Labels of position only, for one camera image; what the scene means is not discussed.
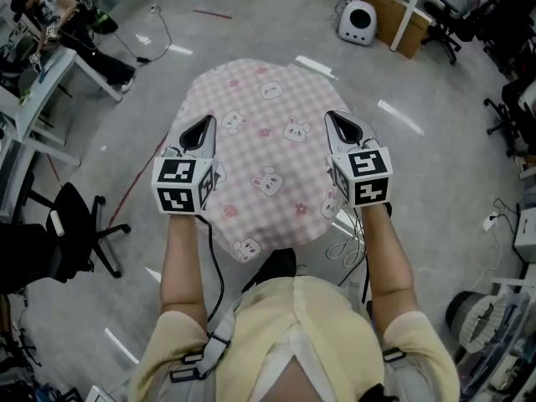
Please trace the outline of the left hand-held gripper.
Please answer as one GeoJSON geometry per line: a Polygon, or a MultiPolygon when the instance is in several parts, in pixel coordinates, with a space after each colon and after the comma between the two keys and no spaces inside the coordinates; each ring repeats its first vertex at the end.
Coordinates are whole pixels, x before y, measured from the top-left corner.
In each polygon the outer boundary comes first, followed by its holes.
{"type": "Polygon", "coordinates": [[[179,136],[178,146],[166,146],[154,158],[152,192],[163,214],[200,214],[221,179],[215,158],[216,119],[206,115],[179,136]]]}

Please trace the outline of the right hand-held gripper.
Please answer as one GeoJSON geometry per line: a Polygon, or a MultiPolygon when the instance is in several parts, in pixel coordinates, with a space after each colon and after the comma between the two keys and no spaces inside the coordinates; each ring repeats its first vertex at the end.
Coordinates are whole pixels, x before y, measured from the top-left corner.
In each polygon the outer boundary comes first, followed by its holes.
{"type": "Polygon", "coordinates": [[[389,202],[393,167],[389,149],[372,127],[344,111],[325,115],[333,184],[352,208],[389,202]]]}

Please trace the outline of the pink checked bear-print tablecloth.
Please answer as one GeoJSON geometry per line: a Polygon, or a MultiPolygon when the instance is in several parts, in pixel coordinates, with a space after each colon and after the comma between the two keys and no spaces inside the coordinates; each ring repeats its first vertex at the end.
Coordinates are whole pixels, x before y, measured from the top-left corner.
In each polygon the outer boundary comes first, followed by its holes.
{"type": "Polygon", "coordinates": [[[323,76],[296,65],[238,59],[198,76],[168,133],[216,120],[219,180],[203,217],[217,242],[246,263],[304,245],[331,226],[343,198],[329,175],[324,117],[345,103],[323,76]]]}

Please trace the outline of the person's left forearm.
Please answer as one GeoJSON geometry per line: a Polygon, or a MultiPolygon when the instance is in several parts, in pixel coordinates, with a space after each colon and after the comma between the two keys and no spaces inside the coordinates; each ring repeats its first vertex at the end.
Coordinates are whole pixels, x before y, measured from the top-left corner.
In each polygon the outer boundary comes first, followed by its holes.
{"type": "Polygon", "coordinates": [[[160,283],[162,312],[181,312],[203,330],[208,326],[193,215],[172,215],[160,283]]]}

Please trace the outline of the person's right forearm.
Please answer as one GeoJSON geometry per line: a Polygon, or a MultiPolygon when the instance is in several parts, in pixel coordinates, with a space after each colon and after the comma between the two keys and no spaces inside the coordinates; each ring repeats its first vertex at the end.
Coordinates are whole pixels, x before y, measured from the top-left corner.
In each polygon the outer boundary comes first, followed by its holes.
{"type": "Polygon", "coordinates": [[[384,332],[397,317],[418,311],[409,260],[383,204],[362,208],[365,246],[377,329],[384,332]]]}

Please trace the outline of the white pet carrier backpack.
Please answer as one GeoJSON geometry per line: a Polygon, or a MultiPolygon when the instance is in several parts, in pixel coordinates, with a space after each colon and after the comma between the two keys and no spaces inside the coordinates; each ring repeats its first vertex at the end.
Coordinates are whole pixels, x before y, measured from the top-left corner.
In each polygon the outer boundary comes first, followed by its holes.
{"type": "Polygon", "coordinates": [[[348,42],[368,46],[377,32],[377,14],[370,3],[348,1],[338,18],[338,36],[348,42]]]}

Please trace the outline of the brown cardboard box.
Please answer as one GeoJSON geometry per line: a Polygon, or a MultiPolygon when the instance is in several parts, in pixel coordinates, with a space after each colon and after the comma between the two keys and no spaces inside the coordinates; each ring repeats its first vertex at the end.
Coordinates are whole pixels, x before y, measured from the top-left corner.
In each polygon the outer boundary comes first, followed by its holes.
{"type": "MultiPolygon", "coordinates": [[[[363,0],[370,3],[377,14],[378,39],[390,46],[398,32],[400,23],[405,15],[407,5],[405,0],[363,0]]],[[[432,23],[428,13],[415,8],[409,23],[400,39],[396,51],[407,59],[412,59],[421,47],[421,40],[432,23]]]]}

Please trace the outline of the black office chair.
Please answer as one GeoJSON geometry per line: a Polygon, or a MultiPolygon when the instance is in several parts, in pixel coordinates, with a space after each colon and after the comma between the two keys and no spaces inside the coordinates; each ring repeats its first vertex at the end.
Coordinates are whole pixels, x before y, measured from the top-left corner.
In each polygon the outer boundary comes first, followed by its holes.
{"type": "Polygon", "coordinates": [[[432,2],[424,3],[424,10],[435,23],[429,26],[420,44],[427,45],[431,42],[441,44],[448,54],[449,63],[454,65],[461,45],[452,38],[452,35],[457,34],[462,42],[471,42],[475,36],[475,30],[472,21],[467,18],[470,12],[467,7],[456,8],[447,0],[439,1],[443,4],[443,8],[438,8],[432,2]]]}
{"type": "Polygon", "coordinates": [[[128,234],[131,227],[119,224],[97,229],[104,197],[95,196],[89,209],[72,183],[66,183],[53,202],[33,190],[28,191],[28,197],[49,208],[50,213],[46,225],[0,222],[0,294],[13,294],[46,278],[66,283],[80,271],[92,272],[92,254],[112,277],[121,277],[121,271],[111,266],[100,247],[100,240],[118,231],[128,234]]]}
{"type": "Polygon", "coordinates": [[[491,136],[503,130],[507,141],[507,156],[536,157],[536,77],[528,80],[517,79],[502,88],[502,101],[494,103],[485,98],[483,105],[490,106],[500,122],[487,128],[491,136]]]}

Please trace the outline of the black green-trimmed bag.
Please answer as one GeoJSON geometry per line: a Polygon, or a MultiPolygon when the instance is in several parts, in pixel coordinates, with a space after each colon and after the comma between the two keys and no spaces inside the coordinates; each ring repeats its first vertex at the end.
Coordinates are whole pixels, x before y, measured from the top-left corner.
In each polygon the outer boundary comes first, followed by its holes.
{"type": "Polygon", "coordinates": [[[107,35],[114,34],[118,24],[107,13],[96,8],[90,13],[90,28],[99,35],[107,35]]]}

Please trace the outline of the person's black shoe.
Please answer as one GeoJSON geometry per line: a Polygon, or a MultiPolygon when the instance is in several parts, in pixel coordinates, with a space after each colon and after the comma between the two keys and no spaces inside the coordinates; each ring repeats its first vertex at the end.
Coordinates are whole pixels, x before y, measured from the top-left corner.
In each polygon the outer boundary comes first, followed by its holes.
{"type": "Polygon", "coordinates": [[[296,252],[292,248],[274,250],[260,269],[246,283],[242,292],[245,293],[249,289],[271,279],[307,275],[307,267],[297,264],[296,252]]]}

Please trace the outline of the person's light short-sleeved shirt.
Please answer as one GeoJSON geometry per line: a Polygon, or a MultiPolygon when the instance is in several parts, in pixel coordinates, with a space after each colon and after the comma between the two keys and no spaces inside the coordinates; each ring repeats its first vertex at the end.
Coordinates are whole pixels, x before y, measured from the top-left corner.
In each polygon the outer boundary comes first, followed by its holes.
{"type": "Polygon", "coordinates": [[[128,402],[260,402],[296,361],[322,402],[359,402],[375,385],[400,402],[458,402],[456,367],[423,312],[382,335],[332,284],[277,278],[246,292],[209,336],[164,312],[128,402]]]}

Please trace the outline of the white box unit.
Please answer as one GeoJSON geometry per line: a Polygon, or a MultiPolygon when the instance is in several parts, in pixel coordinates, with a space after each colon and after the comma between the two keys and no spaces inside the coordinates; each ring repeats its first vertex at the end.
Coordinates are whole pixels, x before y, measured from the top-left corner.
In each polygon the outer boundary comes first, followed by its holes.
{"type": "Polygon", "coordinates": [[[536,264],[536,207],[520,212],[513,246],[524,262],[536,264]]]}

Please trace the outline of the black bin with white frill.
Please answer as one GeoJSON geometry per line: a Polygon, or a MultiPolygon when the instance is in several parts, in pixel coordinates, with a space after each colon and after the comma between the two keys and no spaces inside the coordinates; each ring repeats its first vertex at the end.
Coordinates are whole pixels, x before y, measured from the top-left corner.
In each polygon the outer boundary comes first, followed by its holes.
{"type": "Polygon", "coordinates": [[[477,353],[494,339],[509,305],[509,296],[462,291],[446,309],[446,324],[460,346],[477,353]]]}

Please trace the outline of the clear plastic storage bin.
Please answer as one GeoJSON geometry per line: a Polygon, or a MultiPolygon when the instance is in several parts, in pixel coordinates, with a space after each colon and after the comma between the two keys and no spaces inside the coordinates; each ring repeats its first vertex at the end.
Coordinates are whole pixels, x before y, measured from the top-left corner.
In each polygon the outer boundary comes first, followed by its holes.
{"type": "Polygon", "coordinates": [[[536,301],[527,292],[508,299],[503,320],[480,351],[457,364],[460,402],[513,402],[536,368],[536,301]]]}

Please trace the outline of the white storage unit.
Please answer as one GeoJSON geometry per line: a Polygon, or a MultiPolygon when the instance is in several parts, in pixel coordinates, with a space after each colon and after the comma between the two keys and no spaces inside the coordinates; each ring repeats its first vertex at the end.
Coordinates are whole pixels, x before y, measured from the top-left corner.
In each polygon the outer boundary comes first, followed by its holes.
{"type": "Polygon", "coordinates": [[[108,393],[98,386],[92,385],[90,391],[85,398],[85,402],[117,402],[108,393]]]}

